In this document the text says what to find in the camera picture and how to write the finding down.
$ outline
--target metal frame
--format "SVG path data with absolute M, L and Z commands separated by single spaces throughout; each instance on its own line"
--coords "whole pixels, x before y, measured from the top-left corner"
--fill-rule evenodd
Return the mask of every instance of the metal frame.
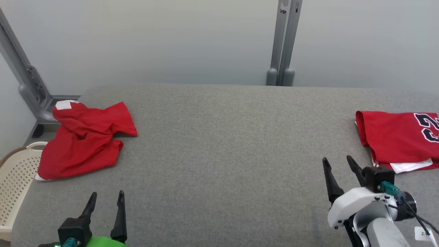
M 288 0 L 279 0 L 277 6 L 278 13 L 274 32 L 271 67 L 267 72 L 267 86 L 291 87 L 293 85 L 295 72 L 290 68 L 290 62 L 299 24 L 300 10 L 302 9 L 302 0 L 291 0 L 288 20 L 285 24 L 286 12 L 281 7 L 286 7 L 287 5 Z
M 49 94 L 38 71 L 31 65 L 9 22 L 0 8 L 0 53 L 19 82 L 18 91 L 40 124 L 56 124 L 58 121 L 47 109 L 58 99 L 78 99 L 76 95 Z

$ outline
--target jersey number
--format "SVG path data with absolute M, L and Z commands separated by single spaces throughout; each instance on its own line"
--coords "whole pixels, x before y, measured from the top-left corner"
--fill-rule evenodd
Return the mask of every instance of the jersey number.
M 419 122 L 419 125 L 423 127 L 433 127 L 439 131 L 439 119 L 433 119 L 427 114 L 422 113 L 415 113 L 414 116 L 416 117 L 417 121 Z M 439 137 L 435 136 L 433 132 L 427 128 L 424 128 L 422 130 L 422 134 L 424 135 L 425 139 L 429 142 L 439 142 Z

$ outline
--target white wall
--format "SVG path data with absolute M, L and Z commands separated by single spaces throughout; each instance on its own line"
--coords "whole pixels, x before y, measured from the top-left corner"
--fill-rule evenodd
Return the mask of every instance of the white wall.
M 439 93 L 437 0 L 303 0 L 293 85 Z
M 265 85 L 277 0 L 0 0 L 51 94 L 110 84 Z
M 18 81 L 0 54 L 0 159 L 22 147 L 36 119 L 18 92 Z

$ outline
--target label sticker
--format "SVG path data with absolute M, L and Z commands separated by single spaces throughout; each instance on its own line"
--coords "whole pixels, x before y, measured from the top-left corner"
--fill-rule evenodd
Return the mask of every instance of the label sticker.
M 415 226 L 414 239 L 416 239 L 418 241 L 432 242 L 434 246 L 437 246 L 437 243 L 436 243 L 435 237 L 432 233 L 432 230 L 428 227 L 427 227 L 427 230 L 430 233 L 430 235 L 427 235 L 427 233 L 424 231 L 424 228 L 422 228 L 421 226 Z
M 432 230 L 430 228 L 427 227 L 427 230 L 430 233 L 430 235 L 433 235 Z M 428 242 L 431 241 L 430 237 L 427 235 L 427 233 L 425 232 L 424 228 L 422 228 L 422 226 L 415 226 L 414 239 L 418 241 L 428 241 Z

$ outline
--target red shirt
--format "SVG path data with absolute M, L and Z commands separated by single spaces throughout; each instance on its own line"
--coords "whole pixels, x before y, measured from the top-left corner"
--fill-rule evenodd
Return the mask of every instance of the red shirt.
M 68 104 L 68 109 L 54 107 L 53 116 L 61 126 L 41 154 L 38 175 L 43 179 L 77 176 L 114 166 L 123 143 L 113 140 L 113 135 L 123 132 L 137 136 L 123 102 L 106 109 Z
M 439 119 L 436 113 L 385 113 L 357 111 L 361 144 L 369 146 L 379 165 L 417 163 L 432 159 L 439 168 Z

